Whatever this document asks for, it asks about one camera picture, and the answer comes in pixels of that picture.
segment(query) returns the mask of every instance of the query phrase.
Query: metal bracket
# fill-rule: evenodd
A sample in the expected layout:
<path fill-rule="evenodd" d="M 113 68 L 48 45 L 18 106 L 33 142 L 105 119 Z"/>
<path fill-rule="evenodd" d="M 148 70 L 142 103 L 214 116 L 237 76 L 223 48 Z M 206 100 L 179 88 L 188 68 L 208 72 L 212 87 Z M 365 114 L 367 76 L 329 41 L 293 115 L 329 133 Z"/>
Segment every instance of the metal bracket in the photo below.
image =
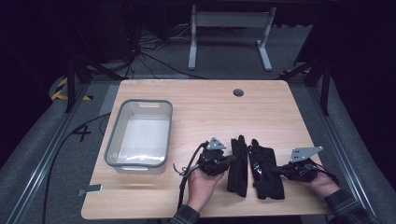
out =
<path fill-rule="evenodd" d="M 87 193 L 97 193 L 97 192 L 102 192 L 102 190 L 103 190 L 103 186 L 101 184 L 89 185 L 86 189 L 79 189 L 76 196 L 81 197 Z"/>
<path fill-rule="evenodd" d="M 297 147 L 291 151 L 290 162 L 305 161 L 323 150 L 323 147 Z"/>
<path fill-rule="evenodd" d="M 206 148 L 208 150 L 215 150 L 215 149 L 226 149 L 227 147 L 224 144 L 222 144 L 217 138 L 212 137 Z"/>

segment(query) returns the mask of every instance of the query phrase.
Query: table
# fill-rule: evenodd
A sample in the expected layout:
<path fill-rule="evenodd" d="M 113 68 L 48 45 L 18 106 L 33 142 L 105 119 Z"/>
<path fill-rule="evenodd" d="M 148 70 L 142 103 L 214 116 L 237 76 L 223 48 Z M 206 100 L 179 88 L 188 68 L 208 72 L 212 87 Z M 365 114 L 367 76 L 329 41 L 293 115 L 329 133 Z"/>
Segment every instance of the table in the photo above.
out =
<path fill-rule="evenodd" d="M 235 89 L 244 92 L 233 95 Z M 120 105 L 127 99 L 162 99 L 174 111 L 166 170 L 161 175 L 120 174 L 104 161 L 104 153 Z M 103 191 L 86 195 L 81 214 L 87 219 L 163 218 L 177 210 L 181 176 L 173 169 L 187 166 L 194 150 L 212 136 L 229 146 L 231 138 L 256 138 L 275 150 L 278 165 L 286 164 L 294 147 L 312 147 L 297 104 L 281 80 L 126 80 L 106 128 L 90 185 Z M 312 157 L 320 163 L 318 155 Z M 282 176 L 285 200 L 259 200 L 248 174 L 247 197 L 228 192 L 227 173 L 218 183 L 202 217 L 328 214 L 326 203 L 313 191 Z M 184 202 L 188 199 L 186 188 Z"/>

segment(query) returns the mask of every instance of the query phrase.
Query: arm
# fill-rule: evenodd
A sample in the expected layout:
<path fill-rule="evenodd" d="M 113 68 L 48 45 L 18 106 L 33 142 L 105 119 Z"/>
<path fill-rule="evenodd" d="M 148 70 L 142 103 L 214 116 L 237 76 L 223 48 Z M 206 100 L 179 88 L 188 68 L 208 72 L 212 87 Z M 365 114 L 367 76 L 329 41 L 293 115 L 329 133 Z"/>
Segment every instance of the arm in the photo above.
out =
<path fill-rule="evenodd" d="M 196 169 L 189 176 L 189 199 L 187 204 L 181 205 L 177 213 L 171 218 L 171 224 L 193 224 L 199 218 L 199 213 L 210 200 L 215 186 L 224 174 L 209 176 Z"/>
<path fill-rule="evenodd" d="M 308 187 L 324 198 L 334 214 L 334 223 L 379 223 L 349 192 L 340 189 L 325 174 L 318 173 L 318 177 L 308 183 Z"/>

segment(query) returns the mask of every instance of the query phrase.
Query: person's left hand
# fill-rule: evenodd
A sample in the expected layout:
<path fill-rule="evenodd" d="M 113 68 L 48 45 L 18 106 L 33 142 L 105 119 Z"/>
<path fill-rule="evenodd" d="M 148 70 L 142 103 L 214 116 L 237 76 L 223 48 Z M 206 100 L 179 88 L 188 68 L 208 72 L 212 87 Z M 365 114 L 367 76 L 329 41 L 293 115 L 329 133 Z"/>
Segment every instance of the person's left hand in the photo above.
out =
<path fill-rule="evenodd" d="M 209 176 L 201 169 L 195 169 L 189 176 L 189 200 L 187 205 L 197 212 L 201 212 L 202 208 L 212 197 L 215 186 L 223 178 L 224 173 Z"/>

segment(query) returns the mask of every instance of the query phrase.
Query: plastic container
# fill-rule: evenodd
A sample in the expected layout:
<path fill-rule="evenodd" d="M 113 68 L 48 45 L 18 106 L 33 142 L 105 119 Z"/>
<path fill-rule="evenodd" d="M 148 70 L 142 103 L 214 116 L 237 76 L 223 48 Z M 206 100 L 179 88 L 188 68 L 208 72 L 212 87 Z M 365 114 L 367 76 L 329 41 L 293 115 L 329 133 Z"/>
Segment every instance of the plastic container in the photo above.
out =
<path fill-rule="evenodd" d="M 106 163 L 120 173 L 163 173 L 172 113 L 172 104 L 165 100 L 122 103 L 106 147 Z"/>

